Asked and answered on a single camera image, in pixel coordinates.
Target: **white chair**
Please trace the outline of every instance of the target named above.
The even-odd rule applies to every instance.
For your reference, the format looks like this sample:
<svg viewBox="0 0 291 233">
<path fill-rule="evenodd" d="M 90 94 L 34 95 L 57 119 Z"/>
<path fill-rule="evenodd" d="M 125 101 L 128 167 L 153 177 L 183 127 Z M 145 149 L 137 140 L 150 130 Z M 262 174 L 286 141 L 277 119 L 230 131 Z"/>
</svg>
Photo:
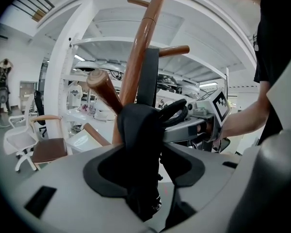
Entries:
<svg viewBox="0 0 291 233">
<path fill-rule="evenodd" d="M 33 102 L 33 98 L 34 98 L 34 95 L 30 94 L 29 97 L 28 97 L 28 100 L 26 101 L 25 113 L 23 115 L 10 116 L 9 117 L 9 123 L 12 126 L 12 128 L 16 128 L 15 124 L 19 123 L 19 122 L 22 122 L 23 120 L 25 120 L 26 123 L 28 122 L 29 111 L 30 111 L 30 108 L 31 108 L 31 105 L 32 105 L 32 102 Z M 20 119 L 20 121 L 12 122 L 11 120 L 14 120 L 14 119 Z"/>
<path fill-rule="evenodd" d="M 31 156 L 33 152 L 31 148 L 38 143 L 38 138 L 32 129 L 33 125 L 29 122 L 29 110 L 32 105 L 33 94 L 28 97 L 25 114 L 20 116 L 11 116 L 9 122 L 12 125 L 12 129 L 7 131 L 3 139 L 3 148 L 6 154 L 12 154 L 16 152 L 16 157 L 19 158 L 18 163 L 15 166 L 15 171 L 20 172 L 20 165 L 27 160 L 34 171 L 37 167 L 33 164 Z M 25 126 L 15 127 L 11 122 L 11 119 L 24 118 L 26 121 Z"/>
</svg>

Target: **floor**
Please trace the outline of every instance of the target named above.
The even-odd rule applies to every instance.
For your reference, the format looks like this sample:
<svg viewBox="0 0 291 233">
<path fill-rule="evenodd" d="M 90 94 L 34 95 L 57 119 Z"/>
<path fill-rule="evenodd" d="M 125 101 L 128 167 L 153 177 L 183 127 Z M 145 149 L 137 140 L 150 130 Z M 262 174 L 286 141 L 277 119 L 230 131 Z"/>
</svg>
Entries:
<svg viewBox="0 0 291 233">
<path fill-rule="evenodd" d="M 20 115 L 19 110 L 14 110 L 12 116 Z M 0 121 L 1 125 L 8 125 L 8 115 L 7 113 L 2 113 L 2 118 Z M 28 162 L 24 162 L 21 165 L 21 172 L 16 173 L 14 168 L 17 164 L 18 159 L 15 154 L 6 155 L 3 151 L 3 137 L 5 132 L 7 132 L 11 127 L 0 128 L 0 187 L 3 192 L 12 192 L 20 183 L 25 179 L 29 178 L 34 174 Z"/>
<path fill-rule="evenodd" d="M 20 113 L 19 110 L 14 110 L 12 115 L 17 116 L 20 115 Z M 6 113 L 2 114 L 0 124 L 9 124 L 8 115 Z M 22 163 L 20 173 L 15 172 L 14 168 L 18 159 L 15 154 L 6 155 L 3 150 L 3 137 L 5 132 L 9 129 L 11 129 L 11 127 L 0 128 L 0 188 L 6 195 L 13 193 L 18 185 L 35 173 L 26 161 Z M 159 183 L 158 190 L 161 196 L 162 206 L 153 218 L 145 222 L 145 224 L 155 231 L 160 232 L 164 229 L 165 220 L 169 214 L 174 185 L 171 182 Z"/>
</svg>

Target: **person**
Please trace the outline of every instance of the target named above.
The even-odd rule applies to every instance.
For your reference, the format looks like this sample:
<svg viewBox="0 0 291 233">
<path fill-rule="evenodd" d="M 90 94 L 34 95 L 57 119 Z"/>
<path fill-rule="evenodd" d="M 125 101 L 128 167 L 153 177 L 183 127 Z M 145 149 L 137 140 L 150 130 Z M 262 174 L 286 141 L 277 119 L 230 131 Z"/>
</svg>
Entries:
<svg viewBox="0 0 291 233">
<path fill-rule="evenodd" d="M 251 106 L 228 117 L 220 139 L 251 133 L 265 125 L 259 141 L 261 144 L 282 130 L 266 93 L 291 59 L 291 0 L 251 1 L 260 5 L 261 13 L 255 46 L 257 69 L 254 77 L 254 81 L 260 83 L 259 96 Z"/>
<path fill-rule="evenodd" d="M 8 87 L 8 75 L 11 72 L 13 68 L 12 62 L 10 62 L 8 59 L 4 59 L 0 61 L 0 90 L 3 88 L 6 88 L 6 109 L 8 110 L 8 115 L 12 113 L 10 104 L 9 104 L 9 87 Z"/>
</svg>

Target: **black slot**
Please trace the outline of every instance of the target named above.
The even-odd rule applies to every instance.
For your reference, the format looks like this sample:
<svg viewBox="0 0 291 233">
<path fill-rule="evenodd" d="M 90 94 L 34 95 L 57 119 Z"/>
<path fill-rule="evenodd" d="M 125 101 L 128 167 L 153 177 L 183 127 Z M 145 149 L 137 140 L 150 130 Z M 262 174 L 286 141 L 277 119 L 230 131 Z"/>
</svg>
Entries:
<svg viewBox="0 0 291 233">
<path fill-rule="evenodd" d="M 25 209 L 37 218 L 40 218 L 56 190 L 53 187 L 42 186 L 25 205 Z"/>
<path fill-rule="evenodd" d="M 230 162 L 230 161 L 225 161 L 225 162 L 223 162 L 222 165 L 228 166 L 228 167 L 231 167 L 231 168 L 235 169 L 238 164 L 237 163 L 234 163 L 234 162 Z"/>
</svg>

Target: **brown seat cushion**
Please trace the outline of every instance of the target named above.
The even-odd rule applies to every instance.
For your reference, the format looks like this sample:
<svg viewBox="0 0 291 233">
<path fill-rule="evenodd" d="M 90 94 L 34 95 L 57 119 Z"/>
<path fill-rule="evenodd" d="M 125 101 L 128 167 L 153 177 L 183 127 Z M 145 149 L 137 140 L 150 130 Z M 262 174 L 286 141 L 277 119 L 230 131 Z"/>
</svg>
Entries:
<svg viewBox="0 0 291 233">
<path fill-rule="evenodd" d="M 38 142 L 31 157 L 34 163 L 50 162 L 67 156 L 65 140 L 63 138 L 49 139 Z"/>
</svg>

